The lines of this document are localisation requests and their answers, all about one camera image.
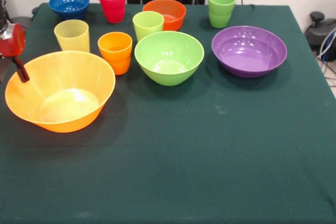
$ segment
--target bowl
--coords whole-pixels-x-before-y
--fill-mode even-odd
[[[152,10],[162,14],[164,31],[179,30],[187,13],[185,6],[176,0],[152,0],[145,4],[142,10]]]
[[[73,132],[92,123],[111,96],[115,76],[102,58],[83,51],[61,51],[25,64],[30,77],[10,78],[5,100],[19,118],[53,132]]]
[[[188,34],[159,31],[140,40],[134,54],[149,78],[164,86],[174,86],[196,71],[204,58],[204,49]]]
[[[89,0],[50,0],[49,7],[61,19],[81,19],[89,6]]]
[[[220,31],[212,41],[212,50],[228,72],[242,78],[264,76],[287,57],[286,45],[278,36],[253,26]]]

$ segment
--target red cup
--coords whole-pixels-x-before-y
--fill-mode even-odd
[[[124,19],[126,0],[99,0],[105,18],[110,23],[118,23]]]

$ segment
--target large orange bowl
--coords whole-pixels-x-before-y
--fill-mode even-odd
[[[164,17],[164,31],[179,30],[187,13],[185,6],[176,0],[152,0],[145,4],[142,10],[160,13]]]
[[[73,132],[92,123],[112,95],[115,76],[102,58],[61,51],[25,64],[30,80],[10,78],[5,99],[19,118],[53,132]]]

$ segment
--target blue bowl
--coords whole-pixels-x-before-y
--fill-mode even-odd
[[[49,7],[61,19],[81,19],[89,6],[89,0],[50,0]]]

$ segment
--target green bowl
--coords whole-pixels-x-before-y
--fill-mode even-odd
[[[204,49],[188,34],[160,31],[140,40],[134,54],[149,78],[164,86],[174,86],[196,71],[204,58]]]

